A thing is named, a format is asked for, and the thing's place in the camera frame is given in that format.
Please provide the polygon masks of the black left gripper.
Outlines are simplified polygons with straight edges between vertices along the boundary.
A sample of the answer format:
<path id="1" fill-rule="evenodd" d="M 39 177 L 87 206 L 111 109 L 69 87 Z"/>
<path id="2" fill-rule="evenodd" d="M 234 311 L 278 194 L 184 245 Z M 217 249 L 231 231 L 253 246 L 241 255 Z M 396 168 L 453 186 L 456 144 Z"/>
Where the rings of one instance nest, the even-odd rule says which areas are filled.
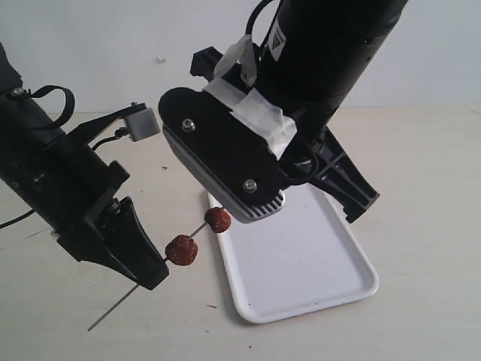
<path id="1" fill-rule="evenodd" d="M 89 146 L 111 123 L 132 113 L 130 108 L 80 124 L 42 146 L 41 200 L 37 213 L 59 234 L 59 244 L 77 261 L 110 268 L 147 290 L 168 276 L 162 255 L 138 219 L 133 201 L 113 198 L 129 178 L 118 163 L 107 165 Z"/>

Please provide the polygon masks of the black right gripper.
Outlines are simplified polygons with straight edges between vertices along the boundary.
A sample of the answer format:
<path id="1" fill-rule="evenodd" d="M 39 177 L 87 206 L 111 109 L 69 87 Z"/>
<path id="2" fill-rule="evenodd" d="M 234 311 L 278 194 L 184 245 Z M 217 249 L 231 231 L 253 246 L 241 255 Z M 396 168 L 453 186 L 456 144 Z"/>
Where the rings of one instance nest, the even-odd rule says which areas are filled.
<path id="1" fill-rule="evenodd" d="M 214 66 L 221 55 L 214 47 L 194 53 L 190 74 L 212 80 Z M 348 223 L 357 221 L 380 197 L 327 127 L 313 143 L 296 135 L 278 165 L 285 187 L 315 186 L 342 205 Z"/>

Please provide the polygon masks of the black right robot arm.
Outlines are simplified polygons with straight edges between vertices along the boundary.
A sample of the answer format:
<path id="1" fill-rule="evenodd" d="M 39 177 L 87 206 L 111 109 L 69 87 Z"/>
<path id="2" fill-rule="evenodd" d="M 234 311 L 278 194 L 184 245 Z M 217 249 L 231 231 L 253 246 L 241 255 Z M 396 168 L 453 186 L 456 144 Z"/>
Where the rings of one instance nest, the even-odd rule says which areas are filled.
<path id="1" fill-rule="evenodd" d="M 383 42 L 403 1 L 282 1 L 264 41 L 253 26 L 266 2 L 251 13 L 244 35 L 220 53 L 192 57 L 190 73 L 206 92 L 268 144 L 284 187 L 312 184 L 333 196 L 354 222 L 378 199 L 328 128 Z"/>

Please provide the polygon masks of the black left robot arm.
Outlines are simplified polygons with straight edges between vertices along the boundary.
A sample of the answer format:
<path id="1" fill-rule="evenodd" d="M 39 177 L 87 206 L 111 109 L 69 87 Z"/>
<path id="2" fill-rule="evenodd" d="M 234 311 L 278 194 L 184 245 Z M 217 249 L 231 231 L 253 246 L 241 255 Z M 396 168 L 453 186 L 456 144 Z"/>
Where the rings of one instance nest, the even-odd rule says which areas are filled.
<path id="1" fill-rule="evenodd" d="M 152 290 L 168 267 L 144 231 L 129 197 L 116 192 L 129 179 L 118 162 L 104 162 L 91 143 L 117 120 L 132 141 L 160 131 L 153 110 L 133 104 L 80 124 L 63 126 L 74 113 L 72 92 L 52 120 L 38 100 L 54 91 L 24 88 L 20 74 L 1 57 L 1 178 L 57 235 L 58 243 L 77 261 L 110 268 Z"/>

